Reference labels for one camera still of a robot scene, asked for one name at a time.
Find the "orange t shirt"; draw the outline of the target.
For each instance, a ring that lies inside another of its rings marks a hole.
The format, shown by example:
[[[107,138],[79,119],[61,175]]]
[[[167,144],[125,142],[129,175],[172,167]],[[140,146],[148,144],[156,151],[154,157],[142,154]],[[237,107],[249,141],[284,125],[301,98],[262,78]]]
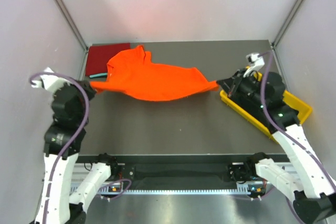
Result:
[[[119,52],[107,62],[106,81],[90,81],[98,93],[120,92],[138,100],[162,102],[218,90],[195,67],[153,63],[142,45]]]

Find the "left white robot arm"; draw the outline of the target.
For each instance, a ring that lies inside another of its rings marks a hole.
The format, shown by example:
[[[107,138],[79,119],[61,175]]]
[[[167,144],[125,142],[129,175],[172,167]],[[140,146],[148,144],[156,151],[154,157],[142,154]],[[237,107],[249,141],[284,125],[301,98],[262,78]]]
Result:
[[[119,174],[115,157],[100,154],[89,174],[71,193],[71,181],[86,134],[89,101],[95,90],[88,81],[67,81],[53,91],[53,122],[45,133],[45,177],[33,223],[85,223],[88,208],[103,183]]]

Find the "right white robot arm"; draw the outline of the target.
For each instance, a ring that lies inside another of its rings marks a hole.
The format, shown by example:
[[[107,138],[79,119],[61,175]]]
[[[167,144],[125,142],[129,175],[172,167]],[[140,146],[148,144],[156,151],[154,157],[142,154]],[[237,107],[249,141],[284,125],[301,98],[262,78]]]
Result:
[[[303,223],[316,223],[335,215],[335,180],[326,172],[311,148],[300,124],[298,110],[285,102],[285,84],[279,74],[264,77],[244,69],[216,83],[222,100],[259,128],[264,128],[285,151],[297,176],[280,168],[263,152],[246,158],[242,175],[235,181],[262,178],[277,188],[292,204]]]

